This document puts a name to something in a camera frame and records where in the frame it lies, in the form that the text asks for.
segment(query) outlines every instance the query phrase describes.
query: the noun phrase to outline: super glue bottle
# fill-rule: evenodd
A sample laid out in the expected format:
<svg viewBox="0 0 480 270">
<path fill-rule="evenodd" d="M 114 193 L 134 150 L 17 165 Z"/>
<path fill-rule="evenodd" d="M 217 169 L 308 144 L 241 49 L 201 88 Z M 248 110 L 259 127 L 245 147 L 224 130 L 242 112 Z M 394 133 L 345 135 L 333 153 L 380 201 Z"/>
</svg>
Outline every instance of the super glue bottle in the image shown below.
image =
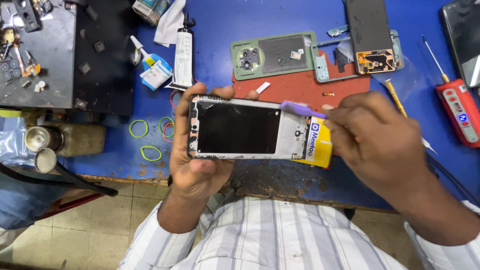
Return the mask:
<svg viewBox="0 0 480 270">
<path fill-rule="evenodd" d="M 130 39 L 144 56 L 142 66 L 145 71 L 140 74 L 142 83 L 150 89 L 156 90 L 173 75 L 172 68 L 167 61 L 160 56 L 154 53 L 148 54 L 143 49 L 143 45 L 134 36 L 130 36 Z"/>
<path fill-rule="evenodd" d="M 193 85 L 193 31 L 190 27 L 196 22 L 190 22 L 188 12 L 183 19 L 183 28 L 177 30 L 177 46 L 175 48 L 175 68 L 170 88 L 185 91 Z"/>
</svg>

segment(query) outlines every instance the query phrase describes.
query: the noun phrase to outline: rubber band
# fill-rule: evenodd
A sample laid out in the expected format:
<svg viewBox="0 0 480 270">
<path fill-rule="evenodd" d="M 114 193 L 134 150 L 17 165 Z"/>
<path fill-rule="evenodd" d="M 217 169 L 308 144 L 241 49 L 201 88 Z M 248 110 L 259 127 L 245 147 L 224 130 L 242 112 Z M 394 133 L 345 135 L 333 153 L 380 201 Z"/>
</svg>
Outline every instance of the rubber band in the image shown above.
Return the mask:
<svg viewBox="0 0 480 270">
<path fill-rule="evenodd" d="M 174 90 L 174 91 L 172 91 L 172 93 L 170 94 L 170 104 L 172 105 L 172 107 L 173 107 L 174 109 L 176 109 L 177 107 L 176 107 L 175 105 L 173 105 L 173 96 L 174 96 L 175 94 L 177 94 L 177 93 L 179 93 L 179 94 L 182 96 L 182 93 L 181 93 L 180 91 L 178 91 L 178 90 Z"/>
<path fill-rule="evenodd" d="M 162 126 L 162 121 L 163 121 L 164 119 L 170 120 L 170 122 L 173 123 L 173 127 L 174 127 L 174 128 L 175 128 L 175 122 L 173 121 L 173 119 L 171 119 L 171 118 L 168 117 L 168 116 L 164 116 L 164 117 L 162 117 L 162 118 L 160 119 L 160 121 L 158 121 L 158 130 L 160 131 L 160 133 L 161 133 L 163 136 L 165 136 L 166 138 L 170 138 L 170 137 L 173 136 L 173 134 L 175 133 L 175 131 L 173 131 L 172 134 L 170 134 L 170 135 L 168 135 L 168 136 L 165 135 L 165 133 L 163 133 L 161 126 Z"/>
<path fill-rule="evenodd" d="M 169 140 L 165 137 L 165 130 L 167 129 L 167 126 L 170 125 L 170 124 L 173 125 L 173 122 L 168 122 L 168 123 L 166 123 L 166 124 L 163 126 L 163 138 L 164 138 L 167 142 L 173 143 L 173 141 L 169 141 Z"/>
<path fill-rule="evenodd" d="M 156 160 L 148 159 L 148 158 L 145 156 L 145 154 L 144 154 L 144 148 L 153 148 L 153 149 L 157 150 L 157 151 L 160 153 L 160 157 L 159 157 L 158 159 L 156 159 Z M 162 152 L 161 152 L 158 148 L 156 148 L 155 146 L 142 146 L 142 147 L 140 148 L 140 151 L 142 152 L 143 158 L 146 159 L 146 160 L 148 160 L 148 161 L 157 161 L 157 160 L 159 160 L 159 159 L 162 158 Z"/>
<path fill-rule="evenodd" d="M 136 122 L 143 122 L 143 123 L 145 124 L 145 134 L 143 134 L 142 136 L 135 136 L 135 135 L 133 135 L 132 126 L 133 126 L 133 124 L 135 124 Z M 130 124 L 130 126 L 128 127 L 128 130 L 130 131 L 130 134 L 131 134 L 133 137 L 135 137 L 135 138 L 141 138 L 141 137 L 147 135 L 147 133 L 148 133 L 148 124 L 147 124 L 147 122 L 145 122 L 145 120 L 135 120 L 135 121 L 133 121 L 133 122 Z"/>
</svg>

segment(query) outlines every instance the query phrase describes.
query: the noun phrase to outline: cardboard box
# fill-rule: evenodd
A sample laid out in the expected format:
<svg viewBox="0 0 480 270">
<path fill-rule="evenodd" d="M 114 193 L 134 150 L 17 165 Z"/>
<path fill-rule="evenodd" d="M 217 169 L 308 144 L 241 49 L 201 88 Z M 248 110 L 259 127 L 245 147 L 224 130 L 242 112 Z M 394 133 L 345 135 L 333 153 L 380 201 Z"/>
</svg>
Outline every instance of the cardboard box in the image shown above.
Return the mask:
<svg viewBox="0 0 480 270">
<path fill-rule="evenodd" d="M 137 0 L 132 8 L 151 26 L 156 26 L 160 17 L 170 7 L 170 0 Z"/>
<path fill-rule="evenodd" d="M 305 159 L 293 161 L 328 168 L 332 160 L 332 140 L 330 130 L 323 123 L 323 119 L 312 116 Z"/>
</svg>

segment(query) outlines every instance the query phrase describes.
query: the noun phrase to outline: red rubber band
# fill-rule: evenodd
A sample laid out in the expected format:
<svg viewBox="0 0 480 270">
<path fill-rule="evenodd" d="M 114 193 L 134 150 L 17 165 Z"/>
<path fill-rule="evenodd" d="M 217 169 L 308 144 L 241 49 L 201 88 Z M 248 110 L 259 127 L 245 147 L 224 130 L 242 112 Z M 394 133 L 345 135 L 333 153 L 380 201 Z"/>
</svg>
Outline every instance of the red rubber band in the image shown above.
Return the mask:
<svg viewBox="0 0 480 270">
<path fill-rule="evenodd" d="M 173 141 L 169 141 L 166 137 L 165 137 L 165 131 L 167 130 L 167 126 L 170 125 L 170 124 L 173 124 L 172 122 L 168 122 L 168 123 L 165 123 L 165 125 L 163 126 L 163 138 L 169 142 L 169 143 L 173 143 Z"/>
<path fill-rule="evenodd" d="M 177 107 L 176 107 L 175 105 L 173 105 L 173 96 L 174 96 L 175 94 L 177 94 L 177 93 L 179 93 L 180 95 L 182 95 L 182 93 L 181 93 L 180 91 L 178 91 L 178 90 L 174 90 L 174 91 L 172 91 L 172 93 L 170 94 L 170 104 L 172 105 L 172 107 L 173 107 L 174 109 L 176 109 Z"/>
</svg>

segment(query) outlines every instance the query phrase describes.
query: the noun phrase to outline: red screwdriver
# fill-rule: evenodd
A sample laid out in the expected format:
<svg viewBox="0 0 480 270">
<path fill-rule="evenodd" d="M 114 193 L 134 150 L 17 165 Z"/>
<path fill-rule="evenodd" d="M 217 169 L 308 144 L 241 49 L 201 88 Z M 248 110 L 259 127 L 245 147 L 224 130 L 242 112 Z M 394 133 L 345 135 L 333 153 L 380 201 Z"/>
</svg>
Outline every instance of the red screwdriver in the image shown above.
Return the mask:
<svg viewBox="0 0 480 270">
<path fill-rule="evenodd" d="M 435 90 L 448 113 L 456 134 L 464 145 L 480 147 L 480 113 L 471 94 L 462 79 L 450 82 L 428 46 L 427 39 L 423 35 L 422 38 L 442 73 L 444 84 L 438 85 Z"/>
</svg>

